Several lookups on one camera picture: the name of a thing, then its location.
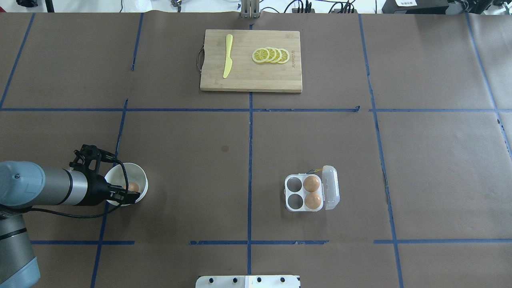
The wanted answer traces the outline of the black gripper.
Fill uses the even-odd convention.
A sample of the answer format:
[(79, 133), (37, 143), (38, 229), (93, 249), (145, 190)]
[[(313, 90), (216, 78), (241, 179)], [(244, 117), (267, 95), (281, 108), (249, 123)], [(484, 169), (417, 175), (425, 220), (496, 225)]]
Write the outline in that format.
[(101, 175), (91, 175), (87, 178), (86, 205), (95, 206), (108, 200), (110, 204), (135, 204), (141, 197), (140, 192), (131, 192), (125, 186), (108, 184)]

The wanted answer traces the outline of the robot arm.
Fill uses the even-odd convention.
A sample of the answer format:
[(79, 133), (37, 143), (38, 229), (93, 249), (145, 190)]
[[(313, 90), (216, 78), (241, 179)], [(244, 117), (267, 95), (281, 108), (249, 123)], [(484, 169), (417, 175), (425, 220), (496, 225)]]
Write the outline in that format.
[(8, 161), (1, 163), (0, 174), (2, 288), (30, 288), (40, 279), (24, 213), (40, 212), (40, 206), (95, 206), (107, 200), (129, 205), (141, 195), (126, 172), (125, 183), (115, 185), (97, 168), (81, 163), (64, 169)]

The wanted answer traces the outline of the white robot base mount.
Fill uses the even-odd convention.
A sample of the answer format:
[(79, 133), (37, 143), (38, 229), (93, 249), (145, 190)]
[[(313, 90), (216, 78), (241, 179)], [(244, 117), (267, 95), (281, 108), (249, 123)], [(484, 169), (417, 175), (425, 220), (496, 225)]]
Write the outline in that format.
[(201, 276), (196, 288), (301, 288), (296, 275)]

